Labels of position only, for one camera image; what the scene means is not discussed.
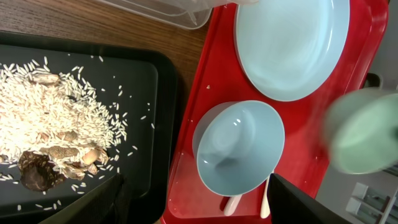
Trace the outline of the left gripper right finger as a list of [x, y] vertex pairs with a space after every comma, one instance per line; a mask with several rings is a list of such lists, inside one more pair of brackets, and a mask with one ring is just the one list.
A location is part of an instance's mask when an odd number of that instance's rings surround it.
[[271, 174], [267, 198], [272, 224], [350, 224], [279, 174]]

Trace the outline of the mint green bowl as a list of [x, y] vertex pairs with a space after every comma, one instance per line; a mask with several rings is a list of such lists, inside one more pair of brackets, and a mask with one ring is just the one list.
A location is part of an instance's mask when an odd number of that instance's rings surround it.
[[322, 124], [331, 164], [370, 174], [397, 164], [397, 90], [364, 88], [334, 101]]

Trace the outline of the white plastic fork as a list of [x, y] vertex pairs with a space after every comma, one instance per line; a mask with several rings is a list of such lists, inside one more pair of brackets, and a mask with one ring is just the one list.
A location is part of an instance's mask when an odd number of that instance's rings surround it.
[[225, 216], [231, 216], [237, 209], [242, 195], [235, 195], [228, 199], [227, 204], [223, 210]]

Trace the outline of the light blue plate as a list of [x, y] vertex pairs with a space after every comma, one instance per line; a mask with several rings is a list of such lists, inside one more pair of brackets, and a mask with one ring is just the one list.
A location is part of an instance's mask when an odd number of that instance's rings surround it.
[[239, 63], [266, 97], [305, 98], [336, 67], [349, 20], [349, 0], [263, 0], [240, 5], [234, 29]]

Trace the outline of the light blue bowl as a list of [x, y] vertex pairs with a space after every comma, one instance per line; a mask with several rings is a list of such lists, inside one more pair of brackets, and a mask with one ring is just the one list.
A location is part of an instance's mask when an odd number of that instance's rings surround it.
[[279, 113], [257, 100], [230, 101], [208, 110], [192, 139], [198, 175], [212, 192], [242, 195], [276, 168], [285, 144]]

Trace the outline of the red serving tray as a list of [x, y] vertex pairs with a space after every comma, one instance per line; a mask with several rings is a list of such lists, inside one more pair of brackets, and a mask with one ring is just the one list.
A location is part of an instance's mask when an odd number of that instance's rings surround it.
[[227, 217], [223, 213], [227, 198], [208, 190], [197, 172], [192, 151], [196, 125], [208, 110], [228, 101], [259, 100], [279, 112], [285, 147], [276, 172], [309, 196], [317, 195], [329, 165], [319, 133], [323, 115], [335, 99], [363, 86], [388, 22], [386, 0], [352, 0], [350, 6], [348, 38], [333, 73], [311, 95], [288, 103], [266, 98], [241, 70], [233, 40], [237, 7], [228, 4], [213, 11], [178, 135], [162, 223], [263, 222], [259, 215], [263, 187], [244, 195]]

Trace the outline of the black waste tray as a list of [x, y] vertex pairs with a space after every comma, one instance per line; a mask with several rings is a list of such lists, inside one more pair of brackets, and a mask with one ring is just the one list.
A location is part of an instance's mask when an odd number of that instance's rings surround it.
[[85, 79], [99, 88], [99, 98], [117, 102], [127, 118], [120, 166], [86, 177], [84, 191], [121, 173], [132, 187], [129, 222], [156, 222], [166, 207], [175, 130], [178, 75], [170, 59], [151, 50], [1, 32], [3, 62], [40, 57], [57, 71], [82, 65]]

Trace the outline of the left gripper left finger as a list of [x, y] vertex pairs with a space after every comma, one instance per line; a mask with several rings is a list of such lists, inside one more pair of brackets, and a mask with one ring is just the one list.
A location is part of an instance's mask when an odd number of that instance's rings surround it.
[[40, 224], [126, 224], [130, 202], [131, 189], [117, 174]]

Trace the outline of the white plastic spoon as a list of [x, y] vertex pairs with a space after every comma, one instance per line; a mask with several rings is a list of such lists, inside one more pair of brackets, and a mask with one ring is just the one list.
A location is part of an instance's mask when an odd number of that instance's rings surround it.
[[261, 211], [260, 211], [260, 217], [262, 219], [267, 218], [271, 214], [270, 206], [269, 206], [269, 200], [268, 200], [268, 196], [267, 196], [269, 182], [270, 182], [270, 176], [266, 180], [266, 184], [265, 184], [265, 187], [264, 187], [264, 194], [263, 194], [263, 197], [262, 197]]

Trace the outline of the clear plastic bin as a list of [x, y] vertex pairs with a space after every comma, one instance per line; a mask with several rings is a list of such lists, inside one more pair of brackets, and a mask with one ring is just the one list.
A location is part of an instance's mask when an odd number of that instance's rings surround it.
[[194, 30], [206, 24], [212, 9], [234, 4], [254, 4], [258, 0], [99, 0], [179, 28]]

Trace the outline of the rice and mushroom leftovers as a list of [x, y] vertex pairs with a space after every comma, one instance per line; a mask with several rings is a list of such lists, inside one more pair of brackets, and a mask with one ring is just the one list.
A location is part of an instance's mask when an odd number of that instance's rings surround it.
[[109, 92], [82, 65], [1, 65], [1, 215], [56, 210], [121, 173], [155, 121], [126, 108], [121, 86], [110, 102], [98, 96]]

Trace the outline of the grey dishwasher rack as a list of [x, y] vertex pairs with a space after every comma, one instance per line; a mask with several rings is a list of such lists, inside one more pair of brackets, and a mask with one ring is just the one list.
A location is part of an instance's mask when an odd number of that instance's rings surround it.
[[381, 184], [394, 184], [379, 174], [345, 175], [350, 189], [345, 211], [367, 224], [397, 224], [397, 192], [387, 191]]

